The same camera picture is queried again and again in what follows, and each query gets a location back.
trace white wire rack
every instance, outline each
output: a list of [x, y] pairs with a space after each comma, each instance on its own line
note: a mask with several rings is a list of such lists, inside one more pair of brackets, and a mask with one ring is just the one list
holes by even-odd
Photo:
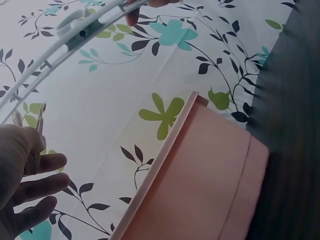
[[[128, 3], [127, 0], [113, 0], [93, 14], [90, 14], [88, 9], [85, 8], [84, 10], [77, 10], [66, 17], [56, 27], [56, 33], [59, 40], [34, 61], [34, 63], [23, 73], [21, 78], [16, 81], [15, 85], [10, 87], [1, 99], [0, 112], [3, 112], [4, 108], [7, 108], [5, 112], [8, 113], [2, 118], [1, 123], [4, 124], [26, 97], [75, 51], [114, 22], [147, 2], [148, 0], [137, 0], [134, 3]], [[108, 16], [108, 19], [104, 22], [99, 21], [99, 18], [110, 12], [114, 14], [111, 14], [110, 17]], [[49, 57], [56, 53], [63, 45], [67, 46], [67, 51], [52, 62], [49, 62]], [[40, 68], [42, 72], [27, 88], [18, 90], [38, 68]]]

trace pink box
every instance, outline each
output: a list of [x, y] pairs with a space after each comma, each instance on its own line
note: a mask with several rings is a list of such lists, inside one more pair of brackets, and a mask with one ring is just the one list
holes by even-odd
[[110, 240], [244, 240], [268, 149], [194, 92]]

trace white plastic frame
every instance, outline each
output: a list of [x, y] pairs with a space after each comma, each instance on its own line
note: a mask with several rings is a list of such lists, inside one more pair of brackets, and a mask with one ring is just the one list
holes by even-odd
[[[85, 43], [95, 37], [98, 33], [112, 25], [114, 22], [118, 21], [123, 16], [129, 14], [130, 12], [140, 8], [143, 4], [147, 3], [148, 0], [137, 0], [131, 4], [128, 4], [127, 0], [113, 0], [107, 3], [104, 7], [99, 9], [93, 14], [89, 14], [87, 9], [84, 11], [78, 10], [71, 13], [67, 18], [65, 18], [56, 28], [59, 40], [56, 41], [47, 51], [44, 52], [21, 76], [21, 78], [15, 83], [14, 86], [6, 92], [0, 102], [0, 111], [3, 109], [5, 104], [9, 101], [17, 100], [10, 113], [2, 121], [4, 124], [7, 119], [12, 116], [17, 107], [26, 99], [26, 97], [48, 76], [53, 70], [55, 70], [60, 64], [62, 64], [67, 58], [69, 58], [74, 52], [81, 48]], [[119, 7], [121, 12], [118, 15], [112, 16], [105, 22], [101, 22], [101, 26], [95, 30], [88, 37], [84, 37], [80, 42], [78, 42], [72, 49], [68, 49], [67, 52], [59, 56], [54, 62], [49, 63], [48, 58], [52, 56], [59, 48], [67, 44], [73, 37], [84, 31], [90, 24], [98, 21], [98, 19], [111, 11], [115, 7]], [[79, 21], [74, 27], [69, 24], [71, 21], [85, 17], [85, 19]], [[31, 84], [22, 92], [21, 95], [17, 95], [16, 92], [22, 84], [41, 66], [47, 66], [44, 70], [32, 81]]]

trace hand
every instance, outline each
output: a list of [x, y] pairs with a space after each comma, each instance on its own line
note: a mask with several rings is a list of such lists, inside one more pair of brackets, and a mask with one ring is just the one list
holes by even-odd
[[[128, 0], [128, 1], [129, 3], [133, 3], [136, 0]], [[149, 0], [148, 5], [153, 8], [158, 8], [168, 4], [175, 4], [179, 1], [180, 0]], [[134, 26], [138, 22], [139, 11], [140, 9], [138, 8], [126, 16], [126, 22], [128, 23], [129, 26]]]
[[[46, 148], [42, 136], [31, 127], [0, 125], [0, 236], [13, 240], [22, 232], [47, 219], [54, 210], [57, 199], [53, 196], [69, 184], [69, 177], [58, 173], [49, 177], [21, 182], [24, 168], [31, 153]], [[66, 165], [62, 154], [40, 156], [39, 173], [54, 171]], [[44, 198], [36, 206], [20, 213], [14, 207], [25, 202]]]

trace teal flower print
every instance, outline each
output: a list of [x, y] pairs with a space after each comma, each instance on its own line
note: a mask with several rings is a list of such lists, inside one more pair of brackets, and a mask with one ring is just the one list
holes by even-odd
[[46, 8], [43, 13], [44, 14], [56, 14], [56, 12], [58, 12], [61, 9], [61, 7], [59, 8], [59, 6], [52, 6], [49, 8]]
[[86, 7], [90, 6], [101, 6], [101, 2], [95, 1], [95, 0], [80, 0], [80, 3], [85, 4]]
[[33, 228], [32, 233], [27, 230], [19, 236], [22, 240], [51, 240], [51, 224], [49, 221], [43, 221]]
[[152, 22], [149, 25], [161, 34], [159, 37], [160, 45], [172, 46], [177, 44], [180, 49], [191, 51], [192, 48], [186, 41], [195, 39], [198, 34], [192, 29], [182, 28], [182, 24], [179, 20], [171, 19], [167, 26], [159, 22]]
[[259, 60], [259, 63], [261, 65], [264, 65], [266, 63], [266, 60], [269, 57], [270, 53], [269, 53], [268, 49], [265, 46], [262, 47], [262, 51], [263, 51], [263, 53], [257, 52], [256, 55], [258, 57], [262, 58], [262, 59]]

